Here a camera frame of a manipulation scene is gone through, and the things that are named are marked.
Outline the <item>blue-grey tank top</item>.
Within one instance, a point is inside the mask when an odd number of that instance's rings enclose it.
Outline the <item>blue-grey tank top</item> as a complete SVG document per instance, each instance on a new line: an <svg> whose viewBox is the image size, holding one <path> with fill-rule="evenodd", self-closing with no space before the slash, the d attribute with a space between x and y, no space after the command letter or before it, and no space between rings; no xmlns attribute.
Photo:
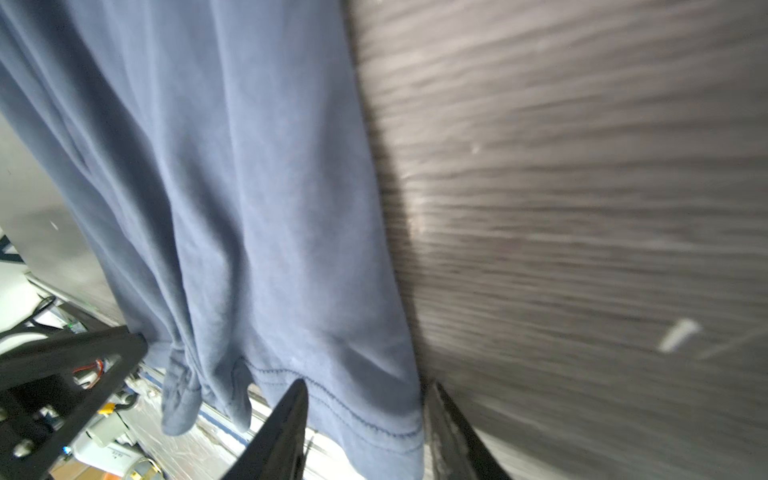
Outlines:
<svg viewBox="0 0 768 480"><path fill-rule="evenodd" d="M412 336L337 1L5 1L1 110L165 372L162 429L296 380L368 479L419 479Z"/></svg>

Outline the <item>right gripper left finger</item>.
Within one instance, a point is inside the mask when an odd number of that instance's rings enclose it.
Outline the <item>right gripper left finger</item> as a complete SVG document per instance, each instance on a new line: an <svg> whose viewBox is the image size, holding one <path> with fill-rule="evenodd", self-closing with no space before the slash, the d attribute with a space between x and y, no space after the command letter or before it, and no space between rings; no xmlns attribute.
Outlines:
<svg viewBox="0 0 768 480"><path fill-rule="evenodd" d="M306 463L309 395L294 381L223 480L297 480Z"/></svg>

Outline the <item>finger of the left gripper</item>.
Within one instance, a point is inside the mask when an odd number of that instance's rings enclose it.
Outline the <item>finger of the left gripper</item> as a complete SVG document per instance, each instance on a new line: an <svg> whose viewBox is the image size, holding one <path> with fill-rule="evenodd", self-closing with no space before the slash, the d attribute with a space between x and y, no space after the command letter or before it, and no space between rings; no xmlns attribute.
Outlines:
<svg viewBox="0 0 768 480"><path fill-rule="evenodd" d="M33 341L1 356L1 477L45 479L148 351L125 327Z"/></svg>

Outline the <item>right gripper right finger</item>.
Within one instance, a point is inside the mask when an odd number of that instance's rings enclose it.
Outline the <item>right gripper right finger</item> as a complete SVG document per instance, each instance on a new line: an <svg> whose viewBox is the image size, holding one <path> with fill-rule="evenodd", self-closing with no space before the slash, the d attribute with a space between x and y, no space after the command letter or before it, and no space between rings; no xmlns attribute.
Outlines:
<svg viewBox="0 0 768 480"><path fill-rule="evenodd" d="M427 388L424 407L434 479L512 479L439 382Z"/></svg>

